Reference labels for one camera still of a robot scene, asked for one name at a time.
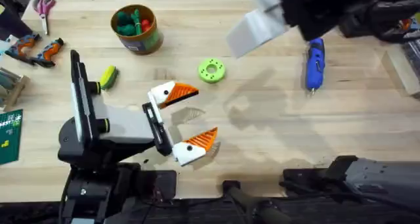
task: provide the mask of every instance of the cup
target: cup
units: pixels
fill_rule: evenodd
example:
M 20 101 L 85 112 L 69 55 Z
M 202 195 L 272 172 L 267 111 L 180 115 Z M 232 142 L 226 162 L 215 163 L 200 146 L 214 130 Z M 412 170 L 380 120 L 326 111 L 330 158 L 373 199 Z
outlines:
M 150 29 L 135 36 L 124 36 L 117 32 L 119 11 L 125 12 L 129 16 L 134 13 L 135 9 L 140 12 L 140 22 L 143 19 L 150 21 Z M 144 5 L 128 5 L 116 11 L 111 18 L 111 27 L 114 33 L 118 36 L 122 44 L 128 50 L 138 55 L 147 55 L 157 51 L 163 43 L 163 35 L 158 30 L 158 23 L 153 12 Z

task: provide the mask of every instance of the wooden block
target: wooden block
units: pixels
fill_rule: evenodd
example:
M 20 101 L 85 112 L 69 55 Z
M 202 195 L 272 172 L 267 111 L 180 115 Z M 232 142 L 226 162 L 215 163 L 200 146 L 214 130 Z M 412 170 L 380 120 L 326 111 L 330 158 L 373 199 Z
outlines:
M 13 105 L 18 100 L 20 92 L 25 88 L 25 85 L 29 83 L 30 79 L 27 76 L 22 76 L 18 83 L 14 86 L 13 90 L 9 93 L 6 98 L 5 105 L 3 105 L 3 111 L 8 112 L 12 109 Z
M 416 99 L 420 98 L 419 78 L 417 78 L 400 45 L 390 45 L 381 62 L 396 88 L 403 88 L 408 95 Z

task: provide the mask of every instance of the scissors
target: scissors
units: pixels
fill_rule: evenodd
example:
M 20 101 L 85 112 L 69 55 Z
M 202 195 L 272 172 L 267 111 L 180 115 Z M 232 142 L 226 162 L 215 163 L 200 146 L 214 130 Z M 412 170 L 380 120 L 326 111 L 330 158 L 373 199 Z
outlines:
M 48 35 L 47 16 L 54 4 L 55 0 L 33 0 L 32 3 L 33 9 L 38 12 L 39 17 L 41 18 L 45 35 Z

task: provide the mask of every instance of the yellow sponge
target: yellow sponge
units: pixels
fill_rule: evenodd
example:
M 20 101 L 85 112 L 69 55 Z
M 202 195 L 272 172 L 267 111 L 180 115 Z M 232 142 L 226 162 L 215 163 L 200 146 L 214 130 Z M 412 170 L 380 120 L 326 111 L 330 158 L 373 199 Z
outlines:
M 115 66 L 109 66 L 100 77 L 100 88 L 102 90 L 110 89 L 116 82 L 118 70 Z

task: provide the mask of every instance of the pink scissors handle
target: pink scissors handle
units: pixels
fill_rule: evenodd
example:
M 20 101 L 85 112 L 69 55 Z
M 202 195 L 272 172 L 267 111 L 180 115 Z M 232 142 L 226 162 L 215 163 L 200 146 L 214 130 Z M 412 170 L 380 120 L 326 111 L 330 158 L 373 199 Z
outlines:
M 48 15 L 54 4 L 55 0 L 34 0 L 33 8 L 39 14 Z

